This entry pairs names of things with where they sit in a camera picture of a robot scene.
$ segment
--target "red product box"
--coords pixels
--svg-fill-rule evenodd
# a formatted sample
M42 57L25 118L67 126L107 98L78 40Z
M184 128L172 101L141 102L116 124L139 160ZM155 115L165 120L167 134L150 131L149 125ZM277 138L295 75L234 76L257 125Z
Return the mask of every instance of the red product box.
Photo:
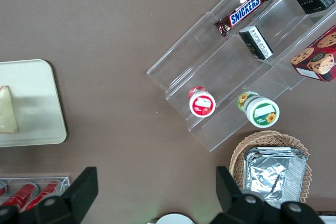
M320 81L336 78L336 25L290 60L302 76Z

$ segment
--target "woven basket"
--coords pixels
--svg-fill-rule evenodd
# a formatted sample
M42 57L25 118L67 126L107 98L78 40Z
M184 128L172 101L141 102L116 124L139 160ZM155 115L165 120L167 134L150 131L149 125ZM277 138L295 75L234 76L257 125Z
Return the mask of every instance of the woven basket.
M305 156L309 156L308 150L296 138L284 135L276 131L260 131L246 137L238 144L233 152L230 162L230 173L235 179L237 185L243 187L244 176L244 154L252 147L297 147ZM309 186L311 182L311 168L306 165L305 175L303 177L300 202L305 203L308 197Z

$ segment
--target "white plate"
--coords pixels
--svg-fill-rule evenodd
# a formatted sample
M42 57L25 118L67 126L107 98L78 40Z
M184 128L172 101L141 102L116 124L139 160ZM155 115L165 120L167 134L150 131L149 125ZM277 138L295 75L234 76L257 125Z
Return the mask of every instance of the white plate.
M194 224L191 219L180 214L168 214L161 217L156 224Z
M0 62L0 86L9 86L18 133L0 133L0 147L59 144L67 136L53 70L44 60Z

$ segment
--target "clear acrylic display stand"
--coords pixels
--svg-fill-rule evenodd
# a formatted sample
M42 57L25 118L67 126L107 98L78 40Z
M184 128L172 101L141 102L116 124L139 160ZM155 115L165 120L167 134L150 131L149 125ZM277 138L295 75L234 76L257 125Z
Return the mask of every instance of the clear acrylic display stand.
M274 100L295 87L304 77L290 59L336 24L336 4L307 15L296 0L269 0L223 37L214 24L240 5L240 0L222 0L147 72L209 151L248 122L237 107L238 96L251 90ZM274 51L265 61L255 59L238 35L250 25L259 28ZM189 109L188 92L195 86L205 87L216 100L207 118Z
M69 177L0 178L0 181L7 185L7 192L0 196L0 205L26 183L35 183L39 188L39 192L41 192L53 180L61 181L60 194L65 192L70 186Z

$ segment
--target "red can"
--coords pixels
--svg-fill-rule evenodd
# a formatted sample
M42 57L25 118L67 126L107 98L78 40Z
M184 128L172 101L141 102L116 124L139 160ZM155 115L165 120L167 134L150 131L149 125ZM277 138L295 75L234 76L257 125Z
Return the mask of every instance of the red can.
M19 191L3 202L2 206L16 206L20 211L27 204L27 202L34 199L37 194L37 185L34 183L26 183L21 189L19 189Z
M0 180L0 196L7 192L7 185Z
M51 181L44 189L43 191L37 195L35 199L33 199L25 208L25 211L28 211L29 209L35 207L42 199L44 199L47 195L54 194L57 192L60 192L62 186L62 182L59 180L53 180Z

